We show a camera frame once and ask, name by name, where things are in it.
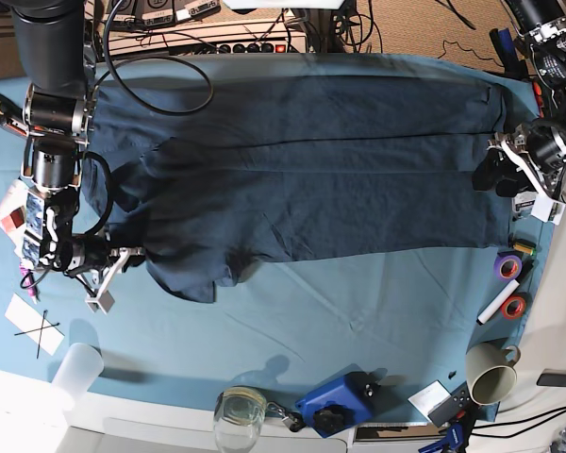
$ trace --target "white card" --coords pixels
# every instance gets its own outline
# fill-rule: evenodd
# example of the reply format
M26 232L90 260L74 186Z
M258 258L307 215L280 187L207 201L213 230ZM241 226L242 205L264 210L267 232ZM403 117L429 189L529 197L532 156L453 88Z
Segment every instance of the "white card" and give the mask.
M438 381L432 382L430 385L425 387L423 390L417 394L411 396L408 401L415 406L425 418L429 420L427 416L435 408L437 408L446 398L451 396L442 384Z
M35 328L40 328L42 326L42 315L35 311L33 307L26 304L25 301L17 294L12 295L7 312L4 313L4 315L22 332L34 330ZM48 321L44 321L44 330L42 331L42 342L40 343L40 347L51 356L54 356L65 336L60 333L56 327L46 328L46 326L50 326ZM29 332L26 335L31 338L35 344L38 344L40 341L39 330Z

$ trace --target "blue tablecloth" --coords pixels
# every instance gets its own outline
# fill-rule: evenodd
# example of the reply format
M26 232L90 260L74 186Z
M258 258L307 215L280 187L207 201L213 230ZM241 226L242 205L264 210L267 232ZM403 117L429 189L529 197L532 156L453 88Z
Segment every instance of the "blue tablecloth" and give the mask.
M537 106L528 84L409 56L211 56L197 59L215 79L306 75L397 75L484 78L508 88L508 122L530 118ZM199 83L164 63L126 67L136 83ZM0 81L0 92L23 100L27 82ZM18 175L23 142L0 130L0 199ZM96 219L83 206L81 231ZM552 227L535 219L518 222L520 237L540 245L539 265L524 285L537 291ZM377 406L382 421L423 421L407 397L438 379L450 391L464 379L470 343L516 343L525 318L496 316L474 329L475 318L501 290L492 274L494 249L425 249L353 258L261 264L236 288L219 288L217 303L185 303L163 292L144 268L118 276L116 304L108 316L91 313L75 282L50 275L41 285L39 311L61 322L66 335L54 357L36 360L35 345L14 337L4 313L21 278L12 243L0 231L0 369L51 379L67 344L101 349L106 372L91 391L141 401L211 410L233 384L264 389L291 404L315 386L358 369L377 371L384 389Z

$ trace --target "metal bracket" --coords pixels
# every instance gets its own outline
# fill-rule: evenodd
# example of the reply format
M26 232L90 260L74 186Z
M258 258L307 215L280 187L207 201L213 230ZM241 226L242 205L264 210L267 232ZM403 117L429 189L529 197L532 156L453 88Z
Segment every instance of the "metal bracket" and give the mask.
M99 287L98 291L96 292L95 297L90 297L89 295L86 296L86 304L92 311L98 311L99 309L104 313L108 314L113 304L115 304L115 299L108 291L108 286L115 277L116 274L121 273L124 266L128 263L130 257L139 256L143 254L143 250L140 247L137 248L119 248L117 250L112 250L119 255L119 258L113 265L111 265L107 272L102 275L102 278L99 277L101 281L101 286Z

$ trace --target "dark blue cloth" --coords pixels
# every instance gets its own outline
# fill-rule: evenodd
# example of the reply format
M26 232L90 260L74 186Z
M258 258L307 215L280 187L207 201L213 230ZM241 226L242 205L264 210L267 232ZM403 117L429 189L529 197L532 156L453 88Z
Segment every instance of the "dark blue cloth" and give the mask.
M139 90L166 109L200 90ZM487 140L505 121L485 82L310 76L216 86L188 117L149 113L101 90L92 150L117 190L113 240L143 245L171 294L214 301L254 260L320 260L507 242L508 200L472 190ZM101 212L100 169L84 194Z

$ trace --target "blue box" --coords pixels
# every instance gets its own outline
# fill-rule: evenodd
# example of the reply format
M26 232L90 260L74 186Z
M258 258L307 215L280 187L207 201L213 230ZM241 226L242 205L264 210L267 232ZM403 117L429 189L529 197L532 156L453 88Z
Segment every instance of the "blue box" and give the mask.
M374 415L374 408L365 394L365 387L358 385L350 375L339 377L313 390L296 401L295 407L302 414L304 423L314 428L323 438L364 423ZM314 414L320 412L320 415L323 415L323 410L330 418L335 419L337 428L330 426L323 430L315 427Z

